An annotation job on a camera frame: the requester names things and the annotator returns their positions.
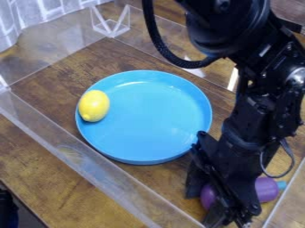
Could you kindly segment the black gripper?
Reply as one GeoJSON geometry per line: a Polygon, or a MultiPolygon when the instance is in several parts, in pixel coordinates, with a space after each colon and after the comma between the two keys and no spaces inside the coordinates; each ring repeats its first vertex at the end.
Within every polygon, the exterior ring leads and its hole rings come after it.
{"type": "Polygon", "coordinates": [[[208,209],[203,220],[207,228],[223,228],[231,223],[249,227],[252,218],[261,214],[261,205],[251,203],[232,186],[235,180],[255,180],[261,171],[259,155],[245,153],[225,135],[216,140],[200,131],[199,141],[191,147],[191,166],[188,170],[185,197],[200,198],[203,187],[211,184],[221,194],[208,209]]]}

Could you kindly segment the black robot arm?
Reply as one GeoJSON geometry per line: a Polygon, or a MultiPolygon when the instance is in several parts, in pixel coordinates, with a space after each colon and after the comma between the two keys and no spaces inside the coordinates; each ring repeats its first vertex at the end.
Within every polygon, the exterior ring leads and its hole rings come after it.
{"type": "Polygon", "coordinates": [[[191,149],[188,193],[212,186],[207,228],[249,228],[261,213],[256,179],[303,124],[305,48],[271,9],[270,0],[179,0],[203,65],[229,58],[239,69],[236,103],[213,138],[199,133],[191,149]]]}

